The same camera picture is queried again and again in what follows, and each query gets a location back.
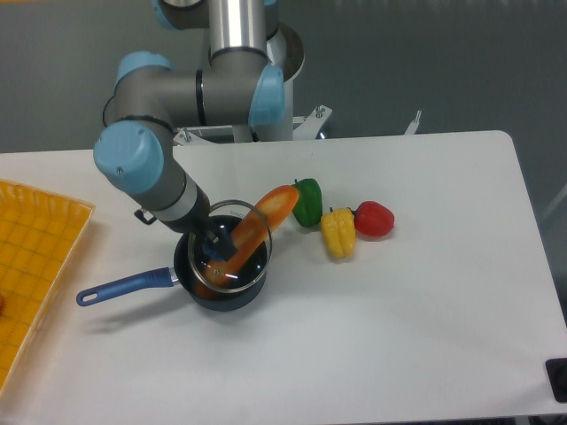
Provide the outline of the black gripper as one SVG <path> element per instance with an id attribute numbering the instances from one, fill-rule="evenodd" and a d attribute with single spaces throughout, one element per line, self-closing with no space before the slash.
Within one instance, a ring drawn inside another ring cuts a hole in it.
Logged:
<path id="1" fill-rule="evenodd" d="M 210 202 L 201 188 L 185 190 L 178 201 L 171 207 L 156 212 L 143 208 L 134 211 L 143 224 L 151 225 L 156 220 L 177 233 L 206 235 L 207 240 L 197 239 L 197 258 L 202 261 L 229 261 L 237 253 L 230 232 L 220 226 L 210 232 L 213 221 L 209 217 Z"/>

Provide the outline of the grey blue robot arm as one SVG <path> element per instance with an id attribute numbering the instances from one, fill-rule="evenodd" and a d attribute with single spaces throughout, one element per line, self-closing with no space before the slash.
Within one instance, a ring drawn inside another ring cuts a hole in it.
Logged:
<path id="1" fill-rule="evenodd" d="M 210 66 L 176 72 L 149 51 L 120 62 L 113 91 L 115 120 L 94 146 L 98 170 L 156 219 L 179 233 L 203 237 L 222 259 L 232 240 L 210 218 L 203 190 L 173 156 L 175 130 L 236 125 L 248 130 L 285 115 L 284 72 L 268 58 L 277 33 L 274 1 L 156 1 L 168 26 L 210 31 Z"/>

